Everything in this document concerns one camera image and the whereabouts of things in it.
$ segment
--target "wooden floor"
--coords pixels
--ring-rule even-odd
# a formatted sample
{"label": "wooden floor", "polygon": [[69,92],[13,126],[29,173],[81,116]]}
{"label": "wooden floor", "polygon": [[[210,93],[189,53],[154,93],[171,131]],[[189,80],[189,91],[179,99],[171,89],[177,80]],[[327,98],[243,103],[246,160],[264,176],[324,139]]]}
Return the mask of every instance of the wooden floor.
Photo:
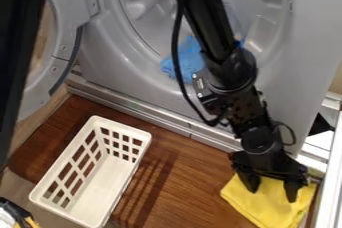
{"label": "wooden floor", "polygon": [[37,183],[92,115],[153,135],[112,221],[121,227],[255,227],[219,197],[233,175],[226,153],[76,96],[16,151],[10,169]]}

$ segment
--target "washing machine door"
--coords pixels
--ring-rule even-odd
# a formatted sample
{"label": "washing machine door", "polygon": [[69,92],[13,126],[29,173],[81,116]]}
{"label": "washing machine door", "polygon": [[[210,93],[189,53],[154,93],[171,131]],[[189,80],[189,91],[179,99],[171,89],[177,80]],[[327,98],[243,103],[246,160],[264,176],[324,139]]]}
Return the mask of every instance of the washing machine door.
{"label": "washing machine door", "polygon": [[98,12],[96,0],[47,0],[21,102],[19,120],[44,106],[74,64],[82,25]]}

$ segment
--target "washing machine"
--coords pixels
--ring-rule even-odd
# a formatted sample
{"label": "washing machine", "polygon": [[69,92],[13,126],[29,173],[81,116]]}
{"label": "washing machine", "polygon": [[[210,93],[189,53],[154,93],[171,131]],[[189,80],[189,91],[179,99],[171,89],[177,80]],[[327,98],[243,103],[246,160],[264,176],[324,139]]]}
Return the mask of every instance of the washing machine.
{"label": "washing machine", "polygon": [[[296,133],[297,144],[286,148],[296,157],[341,61],[341,0],[224,2],[239,23],[236,35],[245,38],[245,47],[257,59],[256,86],[270,116]],[[36,45],[19,120],[44,106],[68,78],[71,92],[214,147],[239,149],[229,129],[202,124],[176,81],[161,72],[160,62],[171,52],[176,8],[175,0],[47,0],[45,29],[38,34],[41,45]],[[180,44],[189,35],[184,21]],[[187,90],[199,105],[192,87]],[[334,97],[327,105],[339,113],[336,103],[341,99]],[[324,170],[318,223],[327,221],[329,211],[338,212],[334,199],[341,194],[341,187],[335,186],[341,184],[342,174],[342,147],[336,144],[342,140],[341,117],[335,117],[339,125],[330,156],[334,165]]]}

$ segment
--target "black cable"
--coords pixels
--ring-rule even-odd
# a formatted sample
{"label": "black cable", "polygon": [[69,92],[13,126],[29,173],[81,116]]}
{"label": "black cable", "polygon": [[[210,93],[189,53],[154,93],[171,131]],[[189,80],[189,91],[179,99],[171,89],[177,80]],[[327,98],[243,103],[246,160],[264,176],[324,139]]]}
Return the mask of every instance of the black cable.
{"label": "black cable", "polygon": [[287,128],[288,129],[288,131],[290,132],[290,134],[291,134],[291,137],[292,137],[292,143],[290,143],[290,144],[287,144],[287,143],[284,143],[284,142],[281,142],[283,145],[286,145],[286,146],[292,146],[292,145],[295,145],[296,143],[297,143],[297,137],[296,137],[296,133],[294,132],[294,130],[290,127],[290,126],[288,126],[288,125],[286,125],[285,123],[283,123],[283,122],[280,122],[280,121],[276,121],[276,122],[274,122],[274,124],[277,126],[277,127],[281,127],[281,126],[283,126],[283,127],[285,127],[285,128]]}
{"label": "black cable", "polygon": [[197,106],[189,98],[189,95],[184,85],[183,75],[181,72],[181,68],[179,64],[179,56],[178,56],[178,38],[179,38],[180,28],[182,25],[183,13],[184,13],[184,6],[182,4],[182,1],[178,0],[178,9],[177,9],[175,24],[173,27],[172,43],[171,43],[172,61],[173,61],[174,69],[175,69],[176,79],[180,87],[180,90],[183,94],[183,97],[188,102],[188,104],[192,107],[192,109],[198,114],[198,116],[206,125],[215,127],[220,122],[220,120],[222,120],[222,118],[226,115],[226,110],[223,110],[222,113],[218,115],[216,118],[212,120],[207,120],[204,117],[204,115],[200,112],[200,110],[197,108]]}

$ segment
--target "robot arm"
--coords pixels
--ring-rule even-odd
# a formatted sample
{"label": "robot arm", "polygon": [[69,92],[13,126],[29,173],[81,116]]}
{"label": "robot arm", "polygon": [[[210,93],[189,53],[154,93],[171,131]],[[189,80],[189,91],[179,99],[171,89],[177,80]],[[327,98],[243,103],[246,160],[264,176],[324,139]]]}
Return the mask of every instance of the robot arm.
{"label": "robot arm", "polygon": [[[284,180],[287,198],[296,200],[297,191],[307,184],[307,168],[284,151],[279,126],[268,115],[254,83],[255,57],[234,39],[222,0],[177,0],[178,12],[172,37],[172,56],[177,81],[185,99],[210,126],[226,118],[244,151],[230,155],[232,167],[251,192],[256,192],[260,176]],[[201,44],[206,69],[193,75],[193,86],[205,108],[217,118],[207,121],[186,94],[178,63],[178,33],[183,15]],[[295,143],[295,135],[287,127]]]}

